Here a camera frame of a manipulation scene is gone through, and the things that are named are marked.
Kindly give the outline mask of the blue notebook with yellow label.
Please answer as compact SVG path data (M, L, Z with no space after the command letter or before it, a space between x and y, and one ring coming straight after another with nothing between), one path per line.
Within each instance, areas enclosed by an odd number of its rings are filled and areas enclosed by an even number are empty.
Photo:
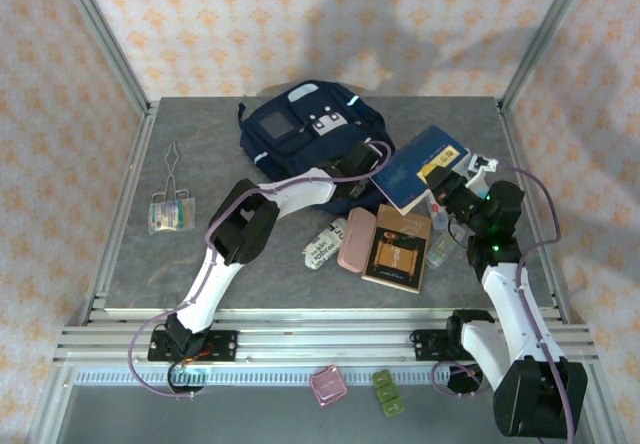
M372 182L401 215L409 213L428 193L417 172L432 163L465 174L470 160L467 148L437 126L429 126L396 151Z

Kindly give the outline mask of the pink hard case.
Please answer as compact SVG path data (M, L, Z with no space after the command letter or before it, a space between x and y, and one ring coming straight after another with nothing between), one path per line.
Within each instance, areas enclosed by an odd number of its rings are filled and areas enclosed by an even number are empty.
M367 262L375 230L374 214L361 207L352 209L338 253L338 265L352 273L361 273Z

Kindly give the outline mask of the white pouch with black print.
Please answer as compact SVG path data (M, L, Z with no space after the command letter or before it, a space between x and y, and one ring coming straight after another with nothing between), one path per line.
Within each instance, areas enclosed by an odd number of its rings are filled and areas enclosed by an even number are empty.
M303 250L304 265L310 270L318 270L334 254L344 239L347 220L337 218L324 228Z

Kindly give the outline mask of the navy blue student backpack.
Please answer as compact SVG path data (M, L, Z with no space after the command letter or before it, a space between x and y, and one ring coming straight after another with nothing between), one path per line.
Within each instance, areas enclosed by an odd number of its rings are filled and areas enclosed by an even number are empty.
M240 146L272 181L345 156L358 142L395 151L383 116L337 82L308 80L245 116L238 105Z

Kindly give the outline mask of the brown hardcover book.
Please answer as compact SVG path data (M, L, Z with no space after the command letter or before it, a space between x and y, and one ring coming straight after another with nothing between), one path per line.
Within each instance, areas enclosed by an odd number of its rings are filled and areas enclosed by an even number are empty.
M381 204L361 277L376 284L419 294L432 229L428 216Z

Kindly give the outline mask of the small clear plastic bottle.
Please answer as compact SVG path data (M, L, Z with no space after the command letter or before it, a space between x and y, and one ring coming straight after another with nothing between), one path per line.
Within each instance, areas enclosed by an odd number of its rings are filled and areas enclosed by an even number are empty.
M466 231L457 225L452 225L451 231L445 230L427 253L428 267L430 269L440 267L454 250L462 247L465 233Z

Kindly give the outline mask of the clear packet of plasters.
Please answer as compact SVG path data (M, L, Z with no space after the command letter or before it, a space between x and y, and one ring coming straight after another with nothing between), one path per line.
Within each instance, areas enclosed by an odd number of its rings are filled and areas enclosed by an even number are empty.
M195 198L177 201L153 202L148 211L148 232L182 232L195 228Z

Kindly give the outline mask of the pink square device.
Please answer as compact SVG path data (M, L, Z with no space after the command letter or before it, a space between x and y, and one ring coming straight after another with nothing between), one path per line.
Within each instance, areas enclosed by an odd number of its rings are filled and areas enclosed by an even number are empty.
M312 374L309 385L320 407L326 407L348 393L344 378L336 365L329 365Z

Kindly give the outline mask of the aluminium side rail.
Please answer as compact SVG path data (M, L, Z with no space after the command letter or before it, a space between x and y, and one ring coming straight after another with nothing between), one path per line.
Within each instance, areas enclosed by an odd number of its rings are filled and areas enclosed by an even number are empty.
M95 298L99 294L106 293L109 289L159 104L158 100L152 101L141 116L125 161L124 173L111 224L87 294L78 316L73 320L75 324L84 325L88 322Z
M524 206L533 235L533 242L525 249L525 259L527 262L531 258L538 259L553 308L565 324L573 324L566 279L554 260L553 246L562 238L556 205L542 179L529 169L524 145L516 136L512 112L500 102L496 108L510 153L509 167L525 192Z

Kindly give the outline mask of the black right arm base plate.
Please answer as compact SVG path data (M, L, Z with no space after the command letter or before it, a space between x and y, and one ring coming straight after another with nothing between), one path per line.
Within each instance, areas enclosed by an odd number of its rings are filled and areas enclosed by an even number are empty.
M417 361L448 361L452 359L449 336L444 329L416 329L409 340Z

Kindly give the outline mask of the aluminium mounting rail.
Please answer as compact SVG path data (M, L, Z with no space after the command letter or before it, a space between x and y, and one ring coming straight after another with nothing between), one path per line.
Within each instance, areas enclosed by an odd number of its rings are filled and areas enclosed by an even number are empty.
M132 349L146 360L156 309L94 308L84 325L64 327L57 362L123 364ZM445 327L448 309L223 309L214 330L238 333L242 367L399 366L415 360L410 334Z

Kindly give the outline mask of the aluminium frame post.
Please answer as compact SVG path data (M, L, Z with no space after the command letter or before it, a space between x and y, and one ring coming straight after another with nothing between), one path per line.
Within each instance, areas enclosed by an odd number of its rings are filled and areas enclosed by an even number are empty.
M506 90L496 101L501 115L505 115L514 106L518 95L536 69L573 2L574 0L551 1Z
M89 32L96 40L107 63L122 85L125 94L141 114L146 115L151 107L145 91L136 77L125 53L111 30L97 0L73 0Z

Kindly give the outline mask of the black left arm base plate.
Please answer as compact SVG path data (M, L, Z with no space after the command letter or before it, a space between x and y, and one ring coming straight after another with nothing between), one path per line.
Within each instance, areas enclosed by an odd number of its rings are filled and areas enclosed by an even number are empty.
M152 332L147 360L150 362L180 362L196 360L205 362L233 362L237 351L238 332L234 330L209 330L190 338L187 350L180 349L167 330Z

